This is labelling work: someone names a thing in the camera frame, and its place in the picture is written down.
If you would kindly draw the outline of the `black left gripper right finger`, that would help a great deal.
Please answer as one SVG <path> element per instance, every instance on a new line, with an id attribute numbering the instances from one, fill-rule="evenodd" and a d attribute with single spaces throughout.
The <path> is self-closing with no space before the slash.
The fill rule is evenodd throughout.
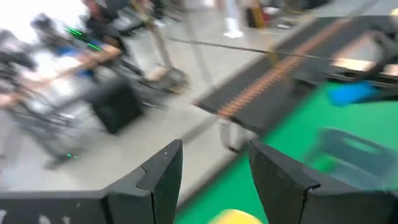
<path id="1" fill-rule="evenodd" d="M 299 224 L 307 192 L 320 186 L 304 165 L 258 140 L 249 142 L 249 165 L 269 224 Z"/>

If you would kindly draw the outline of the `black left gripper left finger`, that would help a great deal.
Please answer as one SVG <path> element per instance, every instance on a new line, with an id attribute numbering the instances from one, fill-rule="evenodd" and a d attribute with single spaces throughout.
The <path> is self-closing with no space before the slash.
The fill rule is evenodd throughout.
<path id="1" fill-rule="evenodd" d="M 176 139 L 106 187 L 114 224 L 173 224 L 182 181 L 183 145 Z"/>

